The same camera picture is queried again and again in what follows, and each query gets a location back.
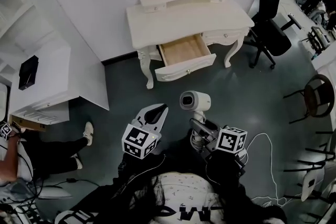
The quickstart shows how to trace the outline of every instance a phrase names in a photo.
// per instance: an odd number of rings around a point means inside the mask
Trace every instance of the black box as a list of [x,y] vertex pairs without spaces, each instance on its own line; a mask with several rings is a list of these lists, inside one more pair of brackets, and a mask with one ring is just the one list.
[[20,68],[19,89],[25,90],[35,84],[35,77],[38,66],[38,58],[34,55],[25,61]]

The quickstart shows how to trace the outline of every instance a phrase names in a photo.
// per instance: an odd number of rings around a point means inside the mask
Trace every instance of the person's arm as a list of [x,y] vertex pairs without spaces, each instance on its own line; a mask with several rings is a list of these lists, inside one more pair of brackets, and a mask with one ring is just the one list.
[[0,179],[5,181],[16,181],[18,169],[17,142],[19,135],[9,137],[8,148],[3,161],[0,161]]

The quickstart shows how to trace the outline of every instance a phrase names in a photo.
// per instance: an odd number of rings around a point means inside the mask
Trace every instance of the carved table leg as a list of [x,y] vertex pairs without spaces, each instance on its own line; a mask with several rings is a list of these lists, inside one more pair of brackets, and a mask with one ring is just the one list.
[[238,38],[238,40],[233,44],[232,48],[227,53],[227,55],[225,56],[224,65],[226,68],[231,66],[230,59],[242,47],[243,42],[244,42],[244,37],[245,37],[244,35],[241,35]]
[[154,82],[152,72],[149,69],[149,66],[151,64],[151,58],[149,55],[148,47],[138,50],[138,58],[140,60],[142,73],[148,78],[147,89],[153,89]]

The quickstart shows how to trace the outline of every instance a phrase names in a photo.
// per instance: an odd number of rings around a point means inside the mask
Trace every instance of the camera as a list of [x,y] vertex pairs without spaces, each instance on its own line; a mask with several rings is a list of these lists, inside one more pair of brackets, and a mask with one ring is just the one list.
[[208,111],[211,107],[211,98],[206,93],[186,91],[180,96],[180,106],[189,111]]

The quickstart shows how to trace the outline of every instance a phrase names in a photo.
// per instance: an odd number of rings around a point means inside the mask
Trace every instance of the shoe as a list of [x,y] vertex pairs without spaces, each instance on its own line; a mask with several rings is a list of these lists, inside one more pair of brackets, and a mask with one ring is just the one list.
[[77,170],[81,170],[83,169],[83,164],[82,162],[80,161],[79,157],[78,157],[78,154],[76,153],[74,156],[72,156],[73,158],[75,158],[76,160],[76,163],[77,163]]
[[85,130],[83,132],[83,137],[85,137],[88,140],[88,146],[91,146],[92,144],[93,139],[92,135],[93,135],[93,126],[92,123],[88,121],[85,124]]

